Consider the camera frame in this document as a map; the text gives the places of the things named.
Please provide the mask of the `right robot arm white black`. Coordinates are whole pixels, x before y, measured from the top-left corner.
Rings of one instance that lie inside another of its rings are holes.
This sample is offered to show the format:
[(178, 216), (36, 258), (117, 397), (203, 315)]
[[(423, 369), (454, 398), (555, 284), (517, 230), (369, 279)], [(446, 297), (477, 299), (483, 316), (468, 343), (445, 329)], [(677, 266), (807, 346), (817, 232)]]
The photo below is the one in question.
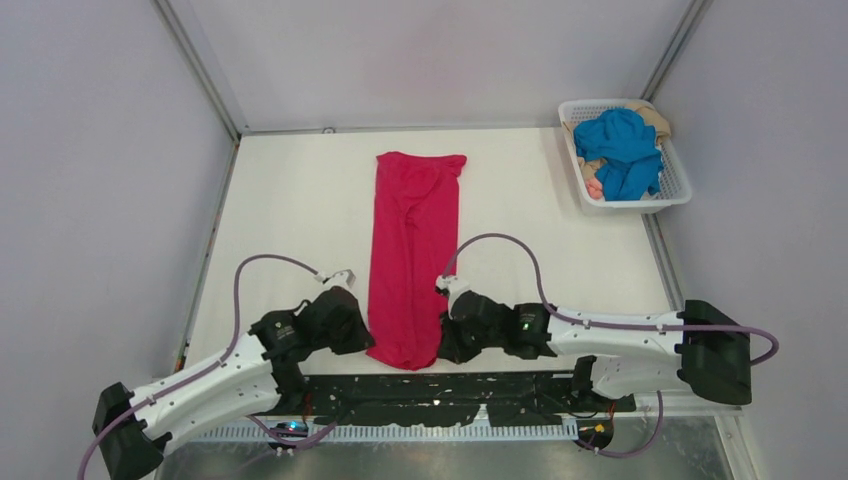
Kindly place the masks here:
[(571, 397), (584, 410), (655, 391), (731, 406), (752, 401), (751, 334), (705, 301), (643, 317), (508, 306), (473, 291), (450, 295), (448, 305), (439, 358), (461, 364), (489, 348), (522, 360), (572, 357)]

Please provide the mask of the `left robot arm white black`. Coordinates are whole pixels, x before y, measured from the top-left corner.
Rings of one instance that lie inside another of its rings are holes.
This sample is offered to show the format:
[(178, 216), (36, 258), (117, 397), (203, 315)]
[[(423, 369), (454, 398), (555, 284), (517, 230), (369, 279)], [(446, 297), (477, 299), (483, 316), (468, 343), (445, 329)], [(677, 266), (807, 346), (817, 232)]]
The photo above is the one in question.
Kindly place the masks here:
[(101, 391), (92, 430), (112, 479), (141, 479), (188, 441), (239, 417), (298, 412), (307, 398), (299, 368), (313, 352), (374, 344), (356, 297), (341, 286), (291, 310), (266, 313), (231, 350), (151, 384)]

